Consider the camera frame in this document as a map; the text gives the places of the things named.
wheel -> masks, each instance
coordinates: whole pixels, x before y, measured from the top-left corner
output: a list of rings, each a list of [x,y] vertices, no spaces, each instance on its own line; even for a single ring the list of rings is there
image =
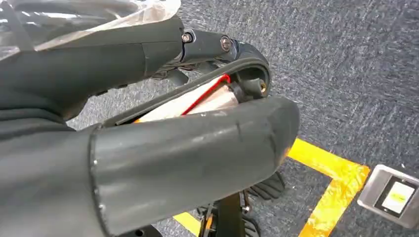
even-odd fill
[[[277,199],[284,190],[285,183],[279,171],[276,171],[271,177],[247,189],[249,194],[264,200]]]
[[[200,206],[197,208],[197,212],[200,216],[205,216],[208,209],[207,207]],[[212,209],[212,214],[216,216],[216,207]],[[245,234],[246,237],[260,237],[260,229],[256,221],[246,215],[242,215],[242,220],[245,224]]]
[[[243,215],[243,221],[245,222],[246,237],[260,237],[260,229],[256,221]]]

screw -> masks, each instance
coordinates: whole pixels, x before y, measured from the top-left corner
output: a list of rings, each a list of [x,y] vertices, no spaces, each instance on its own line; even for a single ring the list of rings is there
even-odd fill
[[[243,207],[242,207],[242,211],[243,211],[245,214],[248,214],[248,213],[250,212],[250,206],[243,206]]]
[[[182,35],[182,42],[184,42],[184,43],[192,42],[192,35],[190,33],[184,33]]]
[[[226,52],[230,51],[230,49],[231,49],[231,40],[230,40],[229,37],[227,37],[227,36],[221,37],[221,48],[224,51],[226,51]]]

tire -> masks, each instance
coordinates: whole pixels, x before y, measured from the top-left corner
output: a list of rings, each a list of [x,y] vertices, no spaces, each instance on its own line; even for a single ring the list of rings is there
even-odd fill
[[[276,171],[271,177],[247,189],[250,195],[262,198],[263,200],[278,199],[284,190],[285,183],[279,171]]]

gray tube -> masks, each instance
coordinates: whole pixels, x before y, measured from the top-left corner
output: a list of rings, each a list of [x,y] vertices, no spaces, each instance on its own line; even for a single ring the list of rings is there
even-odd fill
[[[98,131],[93,176],[119,235],[241,191],[272,175],[299,127],[285,98]]]

clear plastic bag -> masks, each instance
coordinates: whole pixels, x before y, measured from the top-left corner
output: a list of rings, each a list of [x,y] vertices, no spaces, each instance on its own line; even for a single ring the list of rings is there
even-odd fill
[[[0,0],[0,60],[97,31],[170,19],[180,0]]]

